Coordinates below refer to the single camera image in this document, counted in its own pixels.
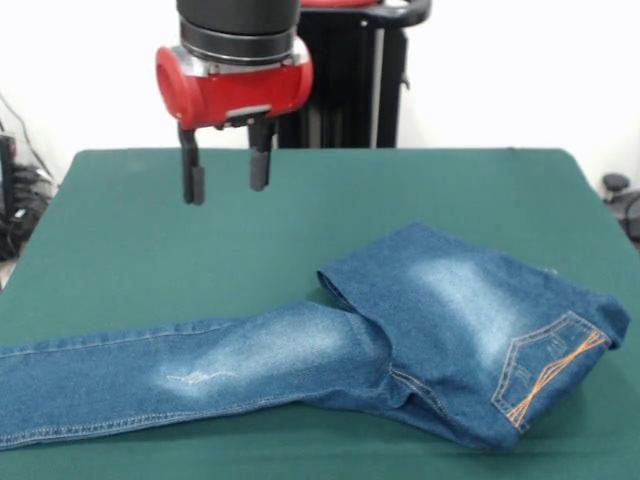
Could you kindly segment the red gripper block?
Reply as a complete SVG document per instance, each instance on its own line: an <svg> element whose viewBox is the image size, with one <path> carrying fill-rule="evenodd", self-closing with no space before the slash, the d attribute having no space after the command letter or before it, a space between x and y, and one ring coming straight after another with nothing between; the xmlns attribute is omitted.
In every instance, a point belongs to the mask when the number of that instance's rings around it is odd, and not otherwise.
<svg viewBox="0 0 640 480"><path fill-rule="evenodd" d="M224 128L247 116L277 117L299 109L313 85L313 63L308 47L296 42L282 62L240 66L207 61L182 46L156 52L156 80L168 113L178 125L184 201L202 205L205 170L200 163L195 129ZM274 123L259 118L248 127L250 188L269 184Z"/></svg>

